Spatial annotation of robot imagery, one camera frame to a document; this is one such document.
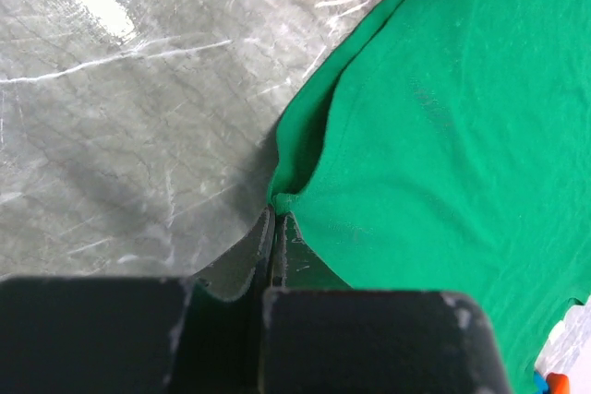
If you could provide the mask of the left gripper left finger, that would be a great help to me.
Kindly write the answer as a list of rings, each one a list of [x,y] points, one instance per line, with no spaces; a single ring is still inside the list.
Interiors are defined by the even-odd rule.
[[[275,222],[275,212],[267,206],[238,242],[195,274],[199,285],[223,302],[239,300],[259,279],[266,286]]]

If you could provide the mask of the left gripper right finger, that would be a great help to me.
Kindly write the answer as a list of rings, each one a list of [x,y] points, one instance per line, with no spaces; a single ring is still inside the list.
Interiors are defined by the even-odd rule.
[[[348,291],[345,283],[306,243],[293,213],[276,218],[271,251],[271,287]]]

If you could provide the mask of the green t-shirt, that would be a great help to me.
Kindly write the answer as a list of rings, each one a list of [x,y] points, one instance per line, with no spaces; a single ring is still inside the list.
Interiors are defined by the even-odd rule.
[[[276,140],[268,200],[341,279],[470,295],[534,391],[590,295],[590,0],[382,0]]]

